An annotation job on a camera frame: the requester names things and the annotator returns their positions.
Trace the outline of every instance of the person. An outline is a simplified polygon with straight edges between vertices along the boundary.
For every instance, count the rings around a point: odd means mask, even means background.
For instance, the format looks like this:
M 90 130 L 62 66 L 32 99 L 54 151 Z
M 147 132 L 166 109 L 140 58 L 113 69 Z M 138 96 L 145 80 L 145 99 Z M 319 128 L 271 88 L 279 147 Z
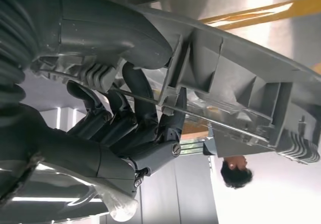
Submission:
M 251 170 L 246 168 L 247 162 L 244 156 L 232 156 L 224 158 L 221 169 L 227 187 L 234 189 L 242 188 L 252 179 Z

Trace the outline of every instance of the metal rod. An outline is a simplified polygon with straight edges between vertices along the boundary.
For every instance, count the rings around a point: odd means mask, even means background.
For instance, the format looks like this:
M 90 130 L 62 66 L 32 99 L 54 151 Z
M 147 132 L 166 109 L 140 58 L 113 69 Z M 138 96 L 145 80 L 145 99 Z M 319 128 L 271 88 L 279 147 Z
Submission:
M 70 74 L 67 74 L 67 73 L 57 72 L 57 71 L 53 71 L 53 70 L 45 70 L 45 69 L 40 69 L 38 71 L 39 72 L 47 72 L 47 73 L 54 74 L 54 75 L 69 77 L 69 78 L 72 78 L 72 79 L 74 79 L 74 80 L 78 80 L 77 77 L 75 77 L 75 76 L 72 76 L 72 75 L 70 75 Z M 150 103 L 157 105 L 157 101 L 156 101 L 154 99 L 137 96 L 137 95 L 134 95 L 131 92 L 128 92 L 128 91 L 125 91 L 125 90 L 122 90 L 122 89 L 119 89 L 119 88 L 116 88 L 116 87 L 113 87 L 113 86 L 112 86 L 110 89 L 115 90 L 115 91 L 124 94 L 124 95 L 130 96 L 130 97 L 133 97 L 133 98 L 142 100 L 142 101 L 147 101 L 147 102 L 150 102 Z M 219 121 L 209 119 L 207 117 L 204 117 L 204 116 L 199 115 L 199 114 L 195 114 L 195 113 L 193 113 L 193 112 L 191 112 L 191 111 L 188 111 L 188 110 L 181 109 L 181 108 L 176 107 L 176 106 L 170 106 L 170 105 L 168 105 L 167 103 L 164 103 L 163 106 L 167 107 L 167 108 L 170 108 L 170 109 L 172 109 L 172 110 L 174 110 L 174 111 L 179 111 L 179 112 L 185 113 L 186 115 L 190 115 L 190 116 L 193 116 L 193 117 L 196 117 L 196 118 L 199 118 L 199 119 L 202 119 L 202 120 L 206 120 L 206 121 L 211 122 L 211 123 L 215 124 L 215 125 L 225 127 L 225 128 L 229 129 L 229 130 L 233 130 L 233 131 L 235 131 L 235 132 L 239 132 L 239 133 L 242 133 L 242 134 L 244 134 L 244 135 L 251 136 L 251 137 L 253 137 L 253 138 L 255 138 L 255 139 L 258 139 L 258 140 L 261 140 L 261 141 L 264 141 L 264 142 L 266 142 L 266 143 L 269 142 L 268 139 L 266 139 L 264 137 L 261 137 L 261 136 L 256 135 L 256 134 L 251 133 L 251 132 L 246 131 L 246 130 L 241 130 L 241 129 L 235 128 L 235 127 L 227 125 L 227 124 L 219 122 Z
M 155 105 L 157 103 L 157 101 L 156 101 L 154 99 L 151 99 L 151 98 L 148 98 L 148 97 L 136 96 L 136 95 L 134 95 L 134 94 L 133 94 L 131 92 L 124 91 L 124 90 L 119 89 L 119 88 L 111 87 L 111 89 L 112 90 L 115 90 L 115 91 L 118 91 L 118 92 L 124 94 L 124 95 L 127 95 L 127 96 L 130 96 L 130 97 L 133 97 L 133 98 L 139 99 L 139 100 L 148 101 L 148 102 L 150 102 L 150 103 L 154 103 Z M 249 131 L 245 131 L 245 130 L 241 130 L 241 129 L 235 128 L 235 127 L 227 125 L 227 124 L 225 124 L 225 123 L 222 123 L 222 122 L 219 122 L 219 121 L 209 119 L 207 117 L 204 117 L 204 116 L 199 115 L 199 114 L 195 114 L 195 113 L 193 113 L 193 112 L 191 112 L 191 111 L 188 111 L 188 110 L 181 109 L 181 108 L 176 107 L 176 106 L 170 106 L 170 105 L 168 105 L 167 103 L 164 103 L 163 106 L 164 107 L 168 107 L 168 108 L 174 110 L 174 111 L 179 111 L 179 112 L 182 112 L 182 113 L 185 113 L 186 115 L 190 115 L 190 116 L 193 116 L 193 117 L 196 117 L 196 118 L 200 118 L 200 119 L 206 120 L 206 121 L 211 122 L 211 123 L 215 124 L 215 125 L 225 127 L 225 128 L 227 128 L 227 129 L 235 131 L 235 132 L 239 132 L 239 133 L 245 134 L 245 135 L 247 135 L 247 136 L 251 136 L 251 137 L 253 137 L 253 138 L 255 138 L 255 139 L 258 139 L 258 140 L 261 140 L 261 141 L 267 142 L 267 143 L 269 142 L 268 140 L 267 140 L 264 137 L 261 137 L 261 136 L 256 135 L 256 134 L 254 134 L 254 133 L 251 133 L 251 132 L 249 132 Z

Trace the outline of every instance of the wall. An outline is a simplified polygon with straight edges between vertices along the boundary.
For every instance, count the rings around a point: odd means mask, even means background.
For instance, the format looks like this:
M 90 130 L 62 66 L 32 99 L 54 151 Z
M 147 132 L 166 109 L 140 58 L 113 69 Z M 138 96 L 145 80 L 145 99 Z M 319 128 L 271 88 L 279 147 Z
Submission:
M 301 165 L 276 153 L 246 156 L 252 183 L 226 188 L 215 158 L 213 190 L 220 224 L 319 223 L 321 163 Z
M 145 177 L 136 195 L 140 208 L 130 224 L 216 224 L 208 157 L 181 156 Z M 110 216 L 100 224 L 115 224 Z

